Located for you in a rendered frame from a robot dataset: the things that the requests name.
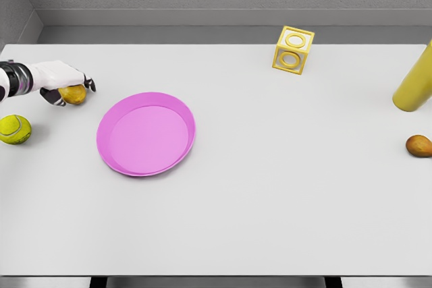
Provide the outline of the yellow-green tennis ball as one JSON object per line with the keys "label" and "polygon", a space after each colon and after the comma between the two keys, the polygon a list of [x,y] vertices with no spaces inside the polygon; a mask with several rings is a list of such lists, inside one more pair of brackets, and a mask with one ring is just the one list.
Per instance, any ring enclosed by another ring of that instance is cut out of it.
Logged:
{"label": "yellow-green tennis ball", "polygon": [[6,144],[22,144],[31,133],[31,124],[23,116],[8,115],[0,120],[0,140]]}

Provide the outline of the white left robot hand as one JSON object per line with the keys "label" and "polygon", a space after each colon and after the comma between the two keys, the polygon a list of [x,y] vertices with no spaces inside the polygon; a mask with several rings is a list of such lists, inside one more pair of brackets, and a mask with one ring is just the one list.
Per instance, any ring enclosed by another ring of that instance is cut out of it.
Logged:
{"label": "white left robot hand", "polygon": [[96,86],[91,77],[62,61],[42,62],[40,70],[43,77],[40,95],[52,105],[66,106],[59,92],[60,88],[81,84],[96,92]]}

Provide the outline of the pink round plate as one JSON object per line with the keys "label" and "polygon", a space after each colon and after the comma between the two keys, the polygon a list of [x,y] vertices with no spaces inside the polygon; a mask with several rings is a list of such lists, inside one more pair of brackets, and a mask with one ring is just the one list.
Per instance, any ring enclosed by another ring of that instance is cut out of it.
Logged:
{"label": "pink round plate", "polygon": [[96,143],[111,169],[147,177],[180,163],[195,135],[195,118],[185,103],[169,94],[143,92],[120,100],[104,114]]}

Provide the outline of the brown pear-shaped fruit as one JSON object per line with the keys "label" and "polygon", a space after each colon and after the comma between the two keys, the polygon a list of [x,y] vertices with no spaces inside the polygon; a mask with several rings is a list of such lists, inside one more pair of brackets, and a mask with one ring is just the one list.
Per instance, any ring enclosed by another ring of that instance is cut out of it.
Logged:
{"label": "brown pear-shaped fruit", "polygon": [[432,157],[432,141],[426,136],[413,135],[406,141],[407,151],[416,157]]}

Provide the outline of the yellow lemon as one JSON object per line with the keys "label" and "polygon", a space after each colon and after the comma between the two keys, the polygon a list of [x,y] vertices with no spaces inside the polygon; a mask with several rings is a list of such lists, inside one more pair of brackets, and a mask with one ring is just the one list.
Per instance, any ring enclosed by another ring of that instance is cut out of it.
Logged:
{"label": "yellow lemon", "polygon": [[86,88],[79,84],[58,89],[62,99],[72,105],[80,105],[86,99]]}

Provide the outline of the yellow cylindrical bottle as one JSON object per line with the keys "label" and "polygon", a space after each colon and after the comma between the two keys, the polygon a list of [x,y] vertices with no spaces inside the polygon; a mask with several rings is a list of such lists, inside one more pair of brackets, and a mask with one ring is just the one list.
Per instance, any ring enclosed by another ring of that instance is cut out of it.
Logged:
{"label": "yellow cylindrical bottle", "polygon": [[432,40],[392,96],[395,106],[413,112],[432,97]]}

